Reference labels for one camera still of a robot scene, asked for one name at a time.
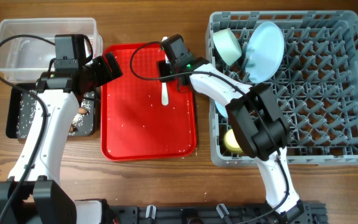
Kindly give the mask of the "yellow plastic cup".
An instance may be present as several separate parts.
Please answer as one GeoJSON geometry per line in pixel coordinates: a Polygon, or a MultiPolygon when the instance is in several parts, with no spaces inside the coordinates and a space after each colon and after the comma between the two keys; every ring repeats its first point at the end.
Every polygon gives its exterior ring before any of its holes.
{"type": "Polygon", "coordinates": [[[231,153],[240,154],[243,153],[239,144],[236,141],[233,129],[229,129],[223,137],[224,147],[231,153]]]}

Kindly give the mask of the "brown carrot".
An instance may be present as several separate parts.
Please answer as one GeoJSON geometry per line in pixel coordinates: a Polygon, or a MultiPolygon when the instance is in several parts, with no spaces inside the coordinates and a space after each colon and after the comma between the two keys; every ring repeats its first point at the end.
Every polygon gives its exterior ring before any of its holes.
{"type": "Polygon", "coordinates": [[[87,114],[89,111],[86,108],[79,108],[78,109],[79,114],[87,114]]]}

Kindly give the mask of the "white plastic spoon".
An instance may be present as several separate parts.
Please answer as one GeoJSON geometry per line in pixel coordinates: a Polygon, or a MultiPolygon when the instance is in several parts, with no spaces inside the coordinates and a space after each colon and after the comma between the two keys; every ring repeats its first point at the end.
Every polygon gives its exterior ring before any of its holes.
{"type": "Polygon", "coordinates": [[[168,89],[165,82],[162,83],[161,103],[163,106],[167,106],[169,104],[168,89]]]}

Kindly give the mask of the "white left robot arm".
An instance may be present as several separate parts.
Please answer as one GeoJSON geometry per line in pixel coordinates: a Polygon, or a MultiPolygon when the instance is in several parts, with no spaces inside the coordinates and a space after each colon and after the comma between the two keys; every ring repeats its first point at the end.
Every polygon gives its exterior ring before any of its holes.
{"type": "Polygon", "coordinates": [[[56,35],[52,44],[56,57],[35,90],[12,86],[37,106],[20,158],[0,182],[0,223],[118,223],[105,199],[73,201],[60,187],[60,167],[83,95],[122,71],[113,54],[94,57],[86,35],[56,35]]]}

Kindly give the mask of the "light blue plate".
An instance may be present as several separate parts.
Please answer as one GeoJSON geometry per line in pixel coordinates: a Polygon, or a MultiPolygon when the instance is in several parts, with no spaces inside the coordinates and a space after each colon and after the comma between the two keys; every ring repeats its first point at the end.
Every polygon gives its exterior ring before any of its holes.
{"type": "Polygon", "coordinates": [[[263,22],[250,37],[246,50],[246,72],[252,83],[262,83],[277,72],[284,53],[284,37],[273,22],[263,22]]]}

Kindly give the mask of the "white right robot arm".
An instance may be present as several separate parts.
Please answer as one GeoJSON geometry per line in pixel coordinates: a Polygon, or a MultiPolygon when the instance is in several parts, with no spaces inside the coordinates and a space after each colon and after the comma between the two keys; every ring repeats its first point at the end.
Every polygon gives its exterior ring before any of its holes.
{"type": "Polygon", "coordinates": [[[194,91],[225,107],[236,142],[257,163],[271,213],[280,223],[299,217],[303,208],[287,161],[289,125],[269,86],[229,78],[205,58],[195,58],[179,34],[159,45],[170,66],[165,78],[187,77],[194,91]]]}

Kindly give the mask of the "small light blue bowl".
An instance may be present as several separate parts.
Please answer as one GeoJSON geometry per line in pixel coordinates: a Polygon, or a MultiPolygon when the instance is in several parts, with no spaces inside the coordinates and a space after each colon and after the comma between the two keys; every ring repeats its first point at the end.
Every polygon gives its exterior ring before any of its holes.
{"type": "Polygon", "coordinates": [[[217,101],[215,101],[215,106],[216,106],[216,109],[218,110],[218,113],[222,117],[228,118],[227,111],[226,111],[225,107],[222,104],[220,104],[217,101]]]}

